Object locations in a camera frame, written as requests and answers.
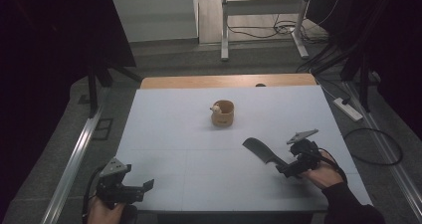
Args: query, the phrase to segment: white table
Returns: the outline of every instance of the white table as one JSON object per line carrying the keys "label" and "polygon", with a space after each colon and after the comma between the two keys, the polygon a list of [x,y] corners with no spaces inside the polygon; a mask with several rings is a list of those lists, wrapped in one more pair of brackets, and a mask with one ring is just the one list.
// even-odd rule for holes
{"label": "white table", "polygon": [[[211,123],[218,100],[235,104],[232,126]],[[124,185],[155,179],[140,210],[169,212],[324,211],[326,200],[311,183],[286,178],[242,143],[255,137],[286,162],[286,141],[297,131],[343,168],[362,204],[371,204],[319,86],[154,89],[136,92],[116,157],[132,164]]]}

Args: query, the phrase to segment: human hand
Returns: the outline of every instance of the human hand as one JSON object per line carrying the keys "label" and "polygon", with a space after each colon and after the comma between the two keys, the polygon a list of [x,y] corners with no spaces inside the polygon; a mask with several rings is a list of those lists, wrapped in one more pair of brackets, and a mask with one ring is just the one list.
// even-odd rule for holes
{"label": "human hand", "polygon": [[[321,151],[320,154],[331,160],[332,157],[325,151]],[[340,174],[328,163],[324,161],[320,161],[318,168],[315,170],[308,170],[301,174],[301,176],[309,179],[315,186],[320,189],[324,189],[335,184],[343,182]]]}
{"label": "human hand", "polygon": [[110,210],[99,198],[94,197],[90,203],[88,224],[118,224],[124,204],[118,203]]}

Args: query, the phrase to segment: wall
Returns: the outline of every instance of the wall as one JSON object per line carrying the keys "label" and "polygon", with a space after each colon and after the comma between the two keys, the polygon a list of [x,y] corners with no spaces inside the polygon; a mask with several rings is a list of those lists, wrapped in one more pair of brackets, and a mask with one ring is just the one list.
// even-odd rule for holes
{"label": "wall", "polygon": [[198,37],[197,0],[113,0],[129,42]]}

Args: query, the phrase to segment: gray floor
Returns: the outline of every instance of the gray floor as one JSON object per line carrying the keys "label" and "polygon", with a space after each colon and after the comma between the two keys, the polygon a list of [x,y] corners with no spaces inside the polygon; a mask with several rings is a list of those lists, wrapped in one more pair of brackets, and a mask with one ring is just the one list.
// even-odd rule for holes
{"label": "gray floor", "polygon": [[[324,45],[307,45],[314,56]],[[235,74],[283,74],[294,73],[303,63],[291,41],[232,44],[229,62],[220,61],[219,46],[202,46],[188,42],[159,42],[133,44],[132,50],[137,68],[131,70],[143,77],[193,76],[193,75],[235,75]],[[341,66],[323,73],[325,79],[338,81]],[[110,90],[102,118],[112,119],[110,133],[95,132],[87,153],[73,184],[71,193],[59,218],[59,223],[80,223],[82,196],[94,169],[115,155],[125,126],[135,90],[139,84],[111,71],[114,84]],[[345,94],[337,87],[321,81],[335,97]],[[422,160],[421,140],[409,129],[400,117],[377,93],[376,85],[370,88],[369,105],[371,114],[382,130],[396,138],[404,149],[402,166],[408,171],[416,186],[421,189]],[[3,223],[40,223],[49,201],[60,180],[61,174],[72,154],[74,146],[87,120],[90,106],[86,103],[87,79],[72,86],[68,107],[51,137],[42,157],[22,185],[15,199],[10,203]],[[331,102],[326,95],[337,124],[343,134],[364,122],[353,122]],[[357,133],[346,140],[349,150],[367,158],[381,159],[369,132]],[[384,215],[387,223],[419,223],[406,197],[388,167],[371,166],[355,162],[373,204]],[[313,223],[322,223],[323,214],[317,215]],[[232,218],[226,223],[239,223],[242,218]],[[142,214],[139,222],[157,223],[153,214]],[[190,220],[190,223],[205,223],[204,219]],[[272,219],[267,223],[288,223]]]}

